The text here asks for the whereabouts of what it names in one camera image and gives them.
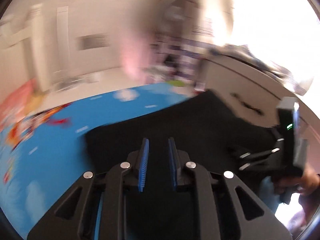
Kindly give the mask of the person right hand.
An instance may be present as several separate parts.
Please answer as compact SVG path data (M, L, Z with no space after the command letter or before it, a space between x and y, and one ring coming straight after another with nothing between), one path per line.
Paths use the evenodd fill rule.
M297 187L298 193L307 196L319 188L319 175L312 166L306 165L301 177L273 178L272 183L277 194L284 193L288 187Z

